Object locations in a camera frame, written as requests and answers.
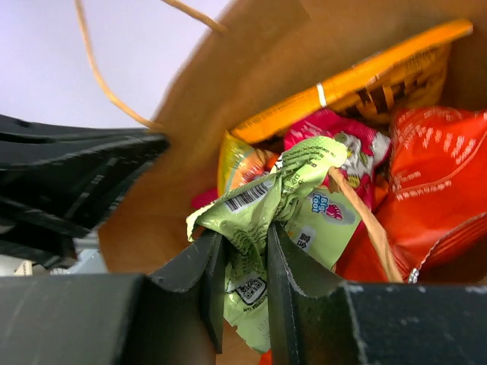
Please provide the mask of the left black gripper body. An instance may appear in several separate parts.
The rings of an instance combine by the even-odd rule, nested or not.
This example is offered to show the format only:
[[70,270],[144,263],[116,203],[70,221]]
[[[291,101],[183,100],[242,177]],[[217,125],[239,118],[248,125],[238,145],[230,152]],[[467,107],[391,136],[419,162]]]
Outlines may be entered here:
[[146,129],[2,116],[1,254],[44,268],[73,265],[75,241],[96,231],[169,146]]

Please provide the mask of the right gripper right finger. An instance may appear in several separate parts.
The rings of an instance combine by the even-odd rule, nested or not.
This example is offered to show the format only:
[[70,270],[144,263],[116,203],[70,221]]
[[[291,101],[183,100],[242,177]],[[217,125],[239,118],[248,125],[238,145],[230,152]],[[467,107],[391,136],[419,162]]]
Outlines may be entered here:
[[268,231],[274,364],[484,364],[486,289],[347,281]]

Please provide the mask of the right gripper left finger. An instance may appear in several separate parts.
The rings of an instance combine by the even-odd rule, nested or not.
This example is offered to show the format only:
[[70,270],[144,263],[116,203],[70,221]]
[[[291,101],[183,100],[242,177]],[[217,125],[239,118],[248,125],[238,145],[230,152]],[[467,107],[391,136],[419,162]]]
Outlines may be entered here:
[[206,230],[150,275],[1,280],[3,364],[213,364],[225,247]]

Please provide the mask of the cassava chips bag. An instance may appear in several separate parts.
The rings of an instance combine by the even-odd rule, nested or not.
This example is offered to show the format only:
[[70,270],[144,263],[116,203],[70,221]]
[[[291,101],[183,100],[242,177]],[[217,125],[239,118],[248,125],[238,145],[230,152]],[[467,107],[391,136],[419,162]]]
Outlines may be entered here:
[[403,282],[486,236],[486,112],[402,110],[391,127],[389,192],[375,212]]

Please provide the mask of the small green candy packet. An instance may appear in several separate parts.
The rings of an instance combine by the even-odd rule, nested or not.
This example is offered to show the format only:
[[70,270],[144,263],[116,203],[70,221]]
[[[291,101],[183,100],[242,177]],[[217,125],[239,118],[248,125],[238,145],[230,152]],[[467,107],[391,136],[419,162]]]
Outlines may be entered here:
[[282,224],[291,242],[324,268],[343,254],[361,218],[348,200],[323,185],[333,166],[323,139],[284,152],[277,167],[225,193],[186,219],[187,236],[208,228],[230,243],[224,281],[224,318],[247,345],[270,349],[268,230]]

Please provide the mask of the colourful fruit candy packet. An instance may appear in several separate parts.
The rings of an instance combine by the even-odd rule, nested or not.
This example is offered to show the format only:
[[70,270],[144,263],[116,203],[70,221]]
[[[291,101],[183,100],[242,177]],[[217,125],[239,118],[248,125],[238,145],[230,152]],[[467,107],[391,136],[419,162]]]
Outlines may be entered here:
[[278,158],[274,152],[254,148],[225,132],[218,159],[218,195],[222,196],[266,175]]

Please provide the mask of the small pink candy packet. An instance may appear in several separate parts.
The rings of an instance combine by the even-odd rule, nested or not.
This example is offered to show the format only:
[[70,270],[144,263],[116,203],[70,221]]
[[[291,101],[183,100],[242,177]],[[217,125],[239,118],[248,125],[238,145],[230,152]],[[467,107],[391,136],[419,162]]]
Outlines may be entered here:
[[[283,135],[255,144],[245,142],[254,148],[274,152],[280,158],[283,152],[292,152],[304,142],[316,138],[326,141],[333,166],[340,171],[345,184],[367,207],[371,210],[377,208],[388,188],[385,179],[377,175],[377,168],[390,152],[390,138],[383,133],[354,119],[322,109],[295,122]],[[277,167],[279,158],[272,170]],[[216,183],[215,188],[194,197],[191,206],[200,209],[220,197]]]

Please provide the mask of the brown paper bag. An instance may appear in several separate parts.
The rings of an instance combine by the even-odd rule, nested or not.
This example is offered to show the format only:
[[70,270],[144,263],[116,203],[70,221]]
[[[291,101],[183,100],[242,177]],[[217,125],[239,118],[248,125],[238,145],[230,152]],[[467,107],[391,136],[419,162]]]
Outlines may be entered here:
[[[163,248],[178,248],[179,255],[210,230],[198,226],[188,237],[186,219],[198,210],[193,198],[216,187],[225,132],[379,52],[459,19],[471,21],[473,32],[453,42],[444,89],[433,106],[486,112],[484,1],[234,2],[212,22],[148,123],[148,131],[166,135],[170,147],[101,227],[103,253],[113,258],[123,249],[131,260],[147,261]],[[433,106],[395,109],[386,125],[354,119],[390,138],[390,152],[377,168],[388,185],[386,195],[395,115]],[[375,217],[380,205],[367,207],[335,167],[323,185],[343,195],[361,218],[337,263],[327,268],[335,275],[368,284],[485,287],[480,280],[486,276],[486,236],[457,260],[421,271],[414,283],[403,282]],[[226,268],[230,243],[223,238]]]

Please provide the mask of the orange Kettle chips bag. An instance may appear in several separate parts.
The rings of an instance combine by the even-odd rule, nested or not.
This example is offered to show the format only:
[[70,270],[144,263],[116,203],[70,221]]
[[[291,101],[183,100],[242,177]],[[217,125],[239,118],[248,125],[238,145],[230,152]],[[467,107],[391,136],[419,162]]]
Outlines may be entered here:
[[472,32],[466,19],[440,24],[284,99],[231,134],[257,144],[321,109],[386,125],[396,109],[433,106],[444,89],[453,42]]

